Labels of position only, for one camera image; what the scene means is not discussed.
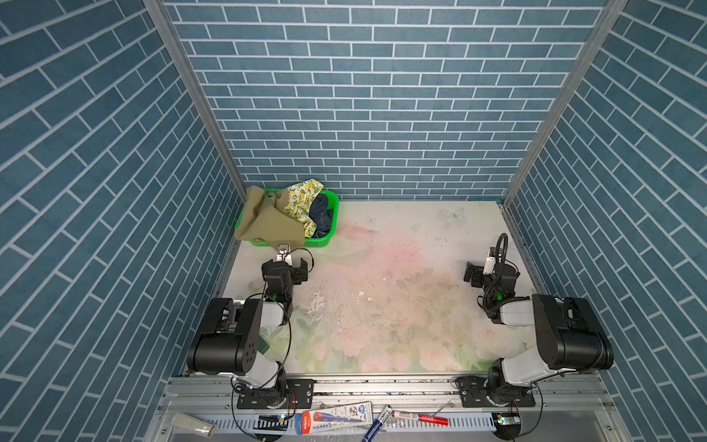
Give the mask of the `olive green skirt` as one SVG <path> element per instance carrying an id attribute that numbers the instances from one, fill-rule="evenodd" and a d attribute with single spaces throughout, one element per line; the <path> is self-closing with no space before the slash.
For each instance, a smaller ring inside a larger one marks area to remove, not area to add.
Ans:
<path id="1" fill-rule="evenodd" d="M 288 203 L 287 190 L 268 193 L 260 187 L 250 187 L 235 229 L 235 238 L 240 241 L 264 241 L 275 249 L 281 244 L 288 244 L 291 248 L 302 247 L 305 244 L 305 226 L 284 212 Z"/>

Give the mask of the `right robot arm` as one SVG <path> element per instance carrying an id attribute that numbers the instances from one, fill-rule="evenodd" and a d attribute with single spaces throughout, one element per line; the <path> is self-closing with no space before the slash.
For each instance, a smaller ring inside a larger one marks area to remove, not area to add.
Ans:
<path id="1" fill-rule="evenodd" d="M 533 407 L 532 390 L 546 379 L 572 373 L 607 370 L 613 366 L 611 343 L 594 309 L 583 298 L 515 294 L 519 271 L 498 261 L 495 268 L 467 263 L 463 280 L 481 288 L 478 304 L 494 324 L 530 328 L 536 344 L 493 361 L 484 376 L 455 380 L 462 406 Z"/>

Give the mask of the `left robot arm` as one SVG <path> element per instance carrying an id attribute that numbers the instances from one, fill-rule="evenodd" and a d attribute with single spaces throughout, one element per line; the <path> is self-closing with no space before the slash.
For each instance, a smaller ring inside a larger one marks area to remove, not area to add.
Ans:
<path id="1" fill-rule="evenodd" d="M 212 299 L 187 353 L 190 373 L 228 376 L 242 398 L 279 403 L 287 395 L 285 363 L 263 355 L 261 330 L 291 326 L 294 287 L 309 279 L 309 266 L 287 257 L 261 267 L 264 287 L 245 300 Z"/>

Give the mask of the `green plastic basket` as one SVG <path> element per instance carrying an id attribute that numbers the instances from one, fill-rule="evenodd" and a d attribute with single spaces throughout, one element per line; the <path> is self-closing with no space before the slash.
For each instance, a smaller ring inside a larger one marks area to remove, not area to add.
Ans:
<path id="1" fill-rule="evenodd" d="M 283 190 L 252 186 L 235 228 L 235 238 L 260 247 L 320 247 L 335 228 L 339 198 L 317 180 Z"/>

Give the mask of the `dark navy skirt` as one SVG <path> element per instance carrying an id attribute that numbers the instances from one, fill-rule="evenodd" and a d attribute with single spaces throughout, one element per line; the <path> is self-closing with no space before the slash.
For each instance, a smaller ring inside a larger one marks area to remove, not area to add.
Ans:
<path id="1" fill-rule="evenodd" d="M 324 193 L 320 193 L 314 199 L 309 209 L 309 217 L 315 224 L 312 239 L 322 239 L 331 233 L 333 210 L 329 208 L 329 199 Z"/>

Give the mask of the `yellow floral skirt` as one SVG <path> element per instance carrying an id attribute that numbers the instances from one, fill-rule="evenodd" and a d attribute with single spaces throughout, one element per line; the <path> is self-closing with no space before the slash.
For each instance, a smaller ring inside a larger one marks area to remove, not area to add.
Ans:
<path id="1" fill-rule="evenodd" d="M 306 238 L 312 238 L 316 232 L 317 224 L 310 217 L 309 211 L 323 188 L 322 183 L 310 179 L 290 185 L 283 190 L 283 196 L 286 197 L 286 200 L 279 204 L 278 210 L 300 222 L 304 226 Z"/>

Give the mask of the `red marker pen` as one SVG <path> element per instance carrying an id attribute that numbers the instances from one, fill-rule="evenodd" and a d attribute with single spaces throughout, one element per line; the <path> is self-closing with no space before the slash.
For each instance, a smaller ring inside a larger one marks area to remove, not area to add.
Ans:
<path id="1" fill-rule="evenodd" d="M 437 417 L 427 414 L 416 414 L 403 412 L 399 410 L 392 411 L 392 417 L 395 419 L 410 420 L 419 423 L 425 423 L 429 425 L 440 425 L 440 427 L 448 427 L 449 420 L 445 417 Z"/>

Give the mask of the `red blue toothpaste box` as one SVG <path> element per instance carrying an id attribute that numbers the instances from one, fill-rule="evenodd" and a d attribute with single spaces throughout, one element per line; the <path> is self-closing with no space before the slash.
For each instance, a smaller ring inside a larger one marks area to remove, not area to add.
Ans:
<path id="1" fill-rule="evenodd" d="M 295 417 L 298 436 L 310 436 L 343 428 L 370 427 L 372 424 L 371 401 L 305 411 Z"/>

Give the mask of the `blue marker pen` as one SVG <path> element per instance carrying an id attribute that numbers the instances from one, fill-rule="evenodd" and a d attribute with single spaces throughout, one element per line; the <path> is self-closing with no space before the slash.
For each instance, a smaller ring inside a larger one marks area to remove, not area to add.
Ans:
<path id="1" fill-rule="evenodd" d="M 392 416 L 392 408 L 389 405 L 386 405 L 374 421 L 373 425 L 371 425 L 370 429 L 368 429 L 364 435 L 362 442 L 373 442 L 377 434 L 390 419 L 390 416 Z"/>

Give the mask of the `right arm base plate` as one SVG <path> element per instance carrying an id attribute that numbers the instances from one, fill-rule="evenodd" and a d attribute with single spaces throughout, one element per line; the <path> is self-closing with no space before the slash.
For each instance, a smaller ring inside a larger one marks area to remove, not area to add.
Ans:
<path id="1" fill-rule="evenodd" d="M 531 408 L 536 405 L 531 388 L 513 386 L 501 380 L 462 376 L 453 381 L 463 408 Z"/>

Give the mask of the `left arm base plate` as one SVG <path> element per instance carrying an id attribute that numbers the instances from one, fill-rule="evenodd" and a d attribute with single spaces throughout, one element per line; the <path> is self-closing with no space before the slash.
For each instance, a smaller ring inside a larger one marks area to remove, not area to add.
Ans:
<path id="1" fill-rule="evenodd" d="M 236 393 L 239 410 L 309 410 L 313 401 L 313 379 L 279 379 L 271 388 L 240 387 Z"/>

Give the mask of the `aluminium rail frame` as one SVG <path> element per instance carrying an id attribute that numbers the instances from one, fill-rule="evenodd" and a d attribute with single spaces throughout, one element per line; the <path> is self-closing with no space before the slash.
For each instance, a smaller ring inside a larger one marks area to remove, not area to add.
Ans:
<path id="1" fill-rule="evenodd" d="M 394 410 L 441 414 L 449 419 L 447 431 L 480 428 L 496 412 L 482 394 L 471 391 L 466 373 L 366 375 L 297 375 L 291 379 L 300 412 L 351 403 L 371 403 L 375 413 L 386 405 Z M 627 441 L 628 430 L 620 419 L 599 375 L 565 374 L 545 379 L 532 392 L 532 405 L 506 405 L 502 413 L 537 414 L 544 421 L 554 413 L 578 417 L 586 414 L 590 425 L 605 441 Z M 175 434 L 172 421 L 178 414 L 211 422 L 221 434 L 252 430 L 257 409 L 240 409 L 225 377 L 192 376 L 169 380 L 145 438 L 166 441 Z"/>

